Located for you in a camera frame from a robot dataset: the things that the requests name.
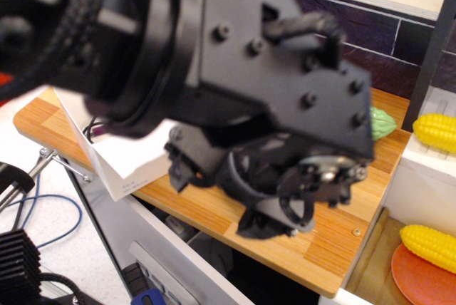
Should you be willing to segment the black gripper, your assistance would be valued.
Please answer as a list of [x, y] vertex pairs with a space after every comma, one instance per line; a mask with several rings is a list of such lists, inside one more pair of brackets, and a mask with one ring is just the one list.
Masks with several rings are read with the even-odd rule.
[[247, 239], [310, 232], [317, 203], [349, 204], [351, 186], [367, 177], [367, 167], [348, 157], [314, 155], [274, 164], [245, 148], [214, 146], [191, 126], [173, 127], [165, 149], [172, 163], [170, 184], [177, 192], [189, 185], [217, 186], [245, 206], [237, 234]]

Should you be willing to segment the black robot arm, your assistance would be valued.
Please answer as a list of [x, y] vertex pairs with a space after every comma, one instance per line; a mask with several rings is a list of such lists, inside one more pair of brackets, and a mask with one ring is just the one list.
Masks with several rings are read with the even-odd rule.
[[1, 0], [1, 87], [79, 93], [109, 133], [165, 146], [172, 186], [218, 186], [238, 234], [304, 231], [351, 201], [374, 149], [370, 76], [338, 20], [294, 0]]

